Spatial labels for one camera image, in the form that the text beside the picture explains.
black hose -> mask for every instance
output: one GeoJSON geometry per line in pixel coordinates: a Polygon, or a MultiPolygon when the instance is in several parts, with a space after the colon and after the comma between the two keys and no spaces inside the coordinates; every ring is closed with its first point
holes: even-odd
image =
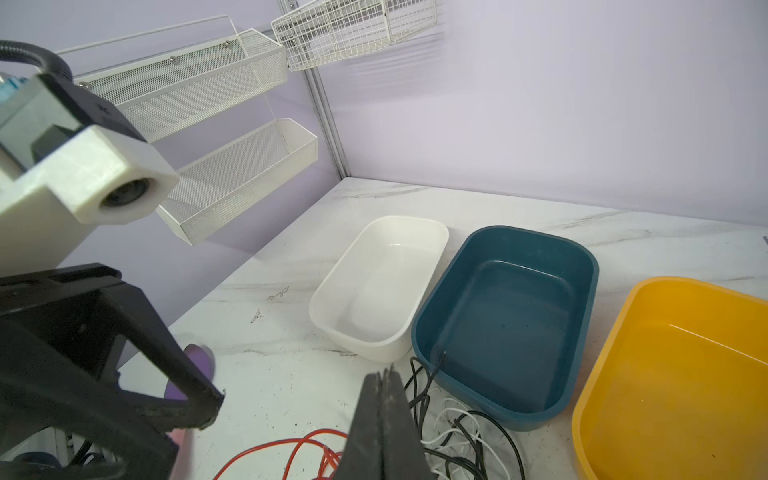
{"type": "Polygon", "coordinates": [[[49,74],[72,81],[72,70],[63,58],[43,47],[23,41],[0,40],[0,61],[34,65],[49,74]]]}
{"type": "Polygon", "coordinates": [[[477,466],[474,463],[470,462],[466,458],[451,457],[449,455],[446,455],[443,452],[438,452],[437,450],[432,450],[427,448],[424,448],[424,452],[429,453],[430,455],[434,455],[435,457],[440,457],[448,463],[452,463],[454,465],[458,465],[462,467],[464,470],[472,473],[475,476],[475,480],[488,480],[488,478],[485,475],[483,475],[482,472],[480,472],[480,469],[477,468],[477,466]]]}
{"type": "Polygon", "coordinates": [[[515,457],[518,458],[518,467],[520,468],[520,479],[525,480],[525,469],[523,468],[523,459],[520,458],[520,452],[518,451],[518,446],[515,445],[515,442],[512,441],[512,437],[509,436],[506,430],[504,430],[504,427],[502,427],[502,424],[496,421],[493,417],[491,417],[487,413],[479,412],[477,410],[470,410],[469,412],[472,415],[479,415],[482,418],[488,420],[490,423],[492,423],[497,429],[501,431],[501,433],[504,434],[505,437],[507,437],[507,442],[509,442],[509,445],[512,445],[512,449],[515,450],[515,457]]]}
{"type": "Polygon", "coordinates": [[[91,449],[93,443],[85,440],[83,445],[80,445],[80,449],[74,454],[72,460],[69,461],[69,465],[83,465],[85,463],[85,457],[88,454],[88,450],[91,449]]]}
{"type": "Polygon", "coordinates": [[[469,432],[467,432],[467,429],[464,428],[464,426],[461,424],[461,422],[456,419],[453,421],[453,426],[457,429],[462,431],[462,434],[464,437],[467,438],[467,442],[469,442],[469,445],[472,447],[473,450],[475,450],[475,461],[477,468],[480,469],[480,472],[487,478],[488,473],[485,471],[485,459],[483,458],[482,454],[482,443],[480,442],[473,442],[472,437],[469,436],[469,432]]]}

pink object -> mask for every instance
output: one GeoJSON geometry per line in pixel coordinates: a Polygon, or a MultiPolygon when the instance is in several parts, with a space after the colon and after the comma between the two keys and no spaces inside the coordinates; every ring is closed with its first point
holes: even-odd
{"type": "MultiPolygon", "coordinates": [[[[203,375],[206,376],[207,379],[210,380],[213,378],[214,362],[204,349],[193,343],[190,343],[184,349],[184,353],[187,354],[187,357],[192,360],[192,363],[195,364],[195,366],[203,373],[203,375]]],[[[170,380],[168,380],[168,384],[165,386],[164,398],[186,400],[187,396],[184,395],[170,380]]],[[[187,430],[175,429],[174,431],[168,433],[168,437],[173,440],[176,445],[179,445],[179,453],[176,457],[176,463],[174,463],[174,469],[170,473],[170,478],[172,480],[181,480],[187,476],[186,474],[188,472],[188,468],[186,467],[189,466],[186,465],[188,463],[187,460],[189,459],[189,448],[184,449],[184,440],[187,437],[187,430]]]]}

white marble countertop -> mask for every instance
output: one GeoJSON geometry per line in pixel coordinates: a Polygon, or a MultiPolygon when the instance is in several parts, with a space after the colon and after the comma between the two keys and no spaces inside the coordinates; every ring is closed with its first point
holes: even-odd
{"type": "MultiPolygon", "coordinates": [[[[577,478],[573,406],[635,283],[688,276],[768,298],[766,227],[347,178],[170,327],[182,346],[197,343],[213,351],[214,384],[226,393],[218,420],[187,437],[185,478],[213,478],[238,452],[264,442],[322,427],[349,429],[363,377],[382,365],[331,342],[310,322],[307,306],[364,226],[390,214],[432,218],[449,228],[432,284],[466,237],[488,225],[570,238],[598,259],[598,291],[571,404],[544,427],[512,433],[531,480],[577,478]]],[[[396,363],[404,380],[410,376],[407,358],[396,363]]],[[[131,359],[121,373],[124,389],[162,396],[166,380],[144,357],[131,359]]],[[[439,402],[433,405],[434,415],[439,402]]],[[[429,420],[426,425],[430,436],[429,420]]],[[[517,478],[510,448],[500,436],[488,441],[499,445],[497,453],[517,478]]],[[[287,446],[253,453],[222,479],[281,478],[289,453],[287,446]]],[[[319,449],[302,450],[290,478],[315,478],[320,456],[319,449]]]]}

wall-mounted basket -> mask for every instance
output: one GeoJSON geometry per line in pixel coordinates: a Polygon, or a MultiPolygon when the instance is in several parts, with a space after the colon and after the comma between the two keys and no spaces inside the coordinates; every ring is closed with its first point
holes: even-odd
{"type": "Polygon", "coordinates": [[[314,0],[272,22],[292,71],[380,50],[437,23],[435,0],[314,0]]]}
{"type": "Polygon", "coordinates": [[[316,160],[317,136],[289,118],[271,121],[180,170],[157,212],[196,245],[316,160]]]}
{"type": "MultiPolygon", "coordinates": [[[[187,24],[71,48],[70,53],[187,24]]],[[[246,30],[116,68],[75,83],[117,105],[149,142],[159,140],[287,81],[285,48],[246,30]]]]}

plastic bin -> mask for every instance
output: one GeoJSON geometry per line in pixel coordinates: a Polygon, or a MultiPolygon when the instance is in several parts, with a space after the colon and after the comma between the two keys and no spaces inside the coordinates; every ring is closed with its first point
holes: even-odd
{"type": "Polygon", "coordinates": [[[375,362],[411,348],[410,326],[448,229],[414,217],[382,217],[355,239],[312,295],[310,319],[334,342],[375,362]]]}
{"type": "Polygon", "coordinates": [[[466,240],[416,316],[413,349],[436,381],[513,430],[532,430],[573,393],[598,263],[565,238],[487,227],[466,240]]]}
{"type": "Polygon", "coordinates": [[[768,302],[685,278],[637,284],[572,428],[582,478],[768,478],[768,302]]]}

